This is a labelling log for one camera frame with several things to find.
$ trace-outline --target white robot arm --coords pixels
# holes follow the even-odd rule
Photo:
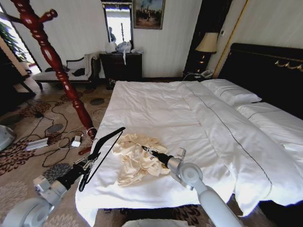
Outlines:
[[[60,204],[63,195],[71,188],[71,185],[74,184],[81,175],[83,175],[83,178],[79,184],[79,191],[83,191],[86,183],[88,182],[87,179],[94,162],[100,155],[100,148],[113,136],[118,133],[121,135],[124,129],[125,127],[122,127],[100,138],[96,143],[92,154],[75,162],[69,172],[58,177],[51,185],[42,175],[36,178],[34,180],[34,185],[39,190],[42,198],[31,198],[17,204],[5,217],[2,227],[42,226],[47,220],[49,214]]]
[[[142,148],[157,157],[168,169],[171,176],[184,187],[196,189],[198,199],[202,208],[208,214],[216,227],[242,227],[242,222],[234,215],[221,197],[209,186],[206,186],[202,179],[201,169],[194,163],[183,163],[186,150],[180,148],[179,158],[158,153],[155,150],[142,146]]]

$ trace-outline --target picture frame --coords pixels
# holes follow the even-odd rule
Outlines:
[[[134,28],[162,30],[165,0],[133,0]]]

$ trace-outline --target red wooden pole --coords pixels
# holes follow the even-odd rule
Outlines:
[[[64,91],[68,98],[72,100],[72,105],[76,109],[80,121],[88,130],[88,135],[91,139],[94,139],[97,130],[93,127],[89,113],[86,111],[84,104],[80,101],[76,89],[69,82],[67,73],[63,69],[61,58],[49,43],[47,34],[44,31],[43,23],[57,17],[57,12],[54,9],[51,9],[49,12],[44,13],[41,17],[38,17],[29,4],[29,0],[11,1],[15,4],[20,13],[21,23],[30,30],[32,36],[38,41],[43,56],[56,72],[58,80],[62,82]]]

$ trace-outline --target white pillow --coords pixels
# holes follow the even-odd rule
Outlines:
[[[268,103],[240,105],[237,110],[285,149],[303,152],[303,120]]]
[[[66,66],[70,70],[78,70],[85,68],[85,59],[81,58],[80,60],[71,60],[71,61],[66,61]]]
[[[262,100],[256,94],[225,79],[209,79],[201,83],[230,106],[254,103]]]

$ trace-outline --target white duvet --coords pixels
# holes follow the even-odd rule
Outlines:
[[[293,160],[201,83],[117,82],[97,138],[122,126],[125,134],[158,137],[170,155],[185,148],[185,161],[201,167],[204,183],[225,202],[235,193],[244,215],[260,200],[288,205],[303,199],[303,179]],[[100,152],[106,153],[114,141],[109,140]],[[76,192],[77,210],[91,226],[100,208],[199,203],[195,191],[169,175],[147,176],[140,183],[120,187],[116,180],[122,165],[110,153],[84,191]]]

